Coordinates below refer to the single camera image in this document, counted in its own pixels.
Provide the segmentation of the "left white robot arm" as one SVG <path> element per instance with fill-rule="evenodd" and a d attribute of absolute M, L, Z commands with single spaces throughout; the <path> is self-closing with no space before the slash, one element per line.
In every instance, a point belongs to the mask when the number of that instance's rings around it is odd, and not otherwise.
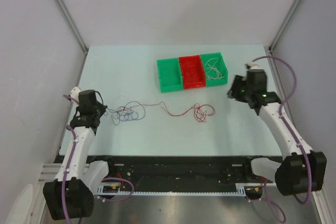
<path fill-rule="evenodd" d="M 107 109 L 96 95 L 95 90 L 82 91 L 74 87 L 66 96 L 76 106 L 76 112 L 66 126 L 71 133 L 69 147 L 55 179 L 43 187 L 53 220 L 71 222 L 91 216 L 98 185 L 102 180 L 110 182 L 115 178 L 116 169 L 106 161 L 86 164 L 90 145 Z"/>

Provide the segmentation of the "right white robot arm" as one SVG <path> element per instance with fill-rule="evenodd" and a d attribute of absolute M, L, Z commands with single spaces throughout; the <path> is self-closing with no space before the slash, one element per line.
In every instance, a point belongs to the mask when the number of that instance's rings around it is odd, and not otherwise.
<path fill-rule="evenodd" d="M 254 183 L 261 176 L 276 183 L 284 196 L 320 191 L 327 158 L 315 152 L 300 136 L 287 114 L 282 111 L 277 93 L 267 91 L 263 69 L 248 69 L 245 76 L 236 75 L 228 97 L 247 103 L 271 131 L 281 151 L 282 162 L 266 157 L 254 158 L 242 169 L 243 179 Z"/>

